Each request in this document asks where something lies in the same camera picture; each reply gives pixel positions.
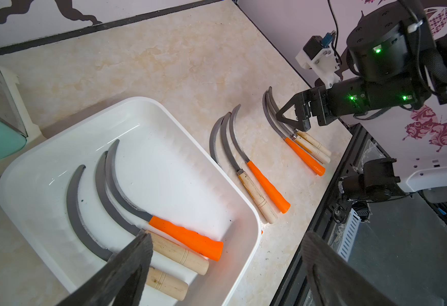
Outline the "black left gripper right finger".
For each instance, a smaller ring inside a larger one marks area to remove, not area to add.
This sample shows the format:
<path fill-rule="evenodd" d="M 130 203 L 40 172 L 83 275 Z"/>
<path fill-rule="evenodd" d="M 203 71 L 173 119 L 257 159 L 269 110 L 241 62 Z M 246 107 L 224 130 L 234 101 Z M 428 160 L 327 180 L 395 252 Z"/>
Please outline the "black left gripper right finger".
<path fill-rule="evenodd" d="M 301 255 L 315 305 L 394 305 L 316 233 L 306 233 Z"/>

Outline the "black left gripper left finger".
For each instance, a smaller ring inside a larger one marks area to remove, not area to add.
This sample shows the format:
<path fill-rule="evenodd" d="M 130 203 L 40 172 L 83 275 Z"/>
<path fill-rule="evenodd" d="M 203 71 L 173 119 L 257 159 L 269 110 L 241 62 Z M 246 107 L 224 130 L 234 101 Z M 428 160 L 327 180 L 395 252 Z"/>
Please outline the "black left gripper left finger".
<path fill-rule="evenodd" d="M 139 305 L 152 256 L 153 241 L 150 234 L 139 234 L 100 271 L 59 304 Z"/>

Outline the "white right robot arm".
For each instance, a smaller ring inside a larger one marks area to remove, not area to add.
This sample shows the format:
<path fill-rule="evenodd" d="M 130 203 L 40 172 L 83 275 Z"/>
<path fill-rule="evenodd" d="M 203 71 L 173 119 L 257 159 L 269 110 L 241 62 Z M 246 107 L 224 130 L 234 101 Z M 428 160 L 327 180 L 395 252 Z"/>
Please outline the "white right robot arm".
<path fill-rule="evenodd" d="M 346 61 L 353 78 L 295 94 L 276 119 L 305 132 L 312 117 L 326 126 L 342 116 L 370 120 L 398 107 L 411 114 L 409 137 L 447 146 L 447 122 L 425 105 L 432 96 L 447 105 L 447 34 L 433 38 L 420 2 L 396 1 L 363 17 L 347 38 Z M 362 173 L 340 179 L 338 203 L 383 202 L 444 187 L 447 154 L 404 153 L 369 161 Z"/>

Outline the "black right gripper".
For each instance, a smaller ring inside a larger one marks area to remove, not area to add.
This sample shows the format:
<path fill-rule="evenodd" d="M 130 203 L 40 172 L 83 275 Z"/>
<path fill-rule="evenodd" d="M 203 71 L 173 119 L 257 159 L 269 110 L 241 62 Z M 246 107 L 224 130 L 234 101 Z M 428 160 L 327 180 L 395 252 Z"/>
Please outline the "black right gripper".
<path fill-rule="evenodd" d="M 395 77 L 388 82 L 367 82 L 361 77 L 345 80 L 326 89 L 323 85 L 293 95 L 276 112 L 276 118 L 292 129 L 307 132 L 311 129 L 311 114 L 318 124 L 326 126 L 338 117 L 363 114 L 371 110 L 410 105 L 417 110 L 424 105 L 430 93 L 410 77 Z M 293 110 L 296 119 L 288 118 Z"/>

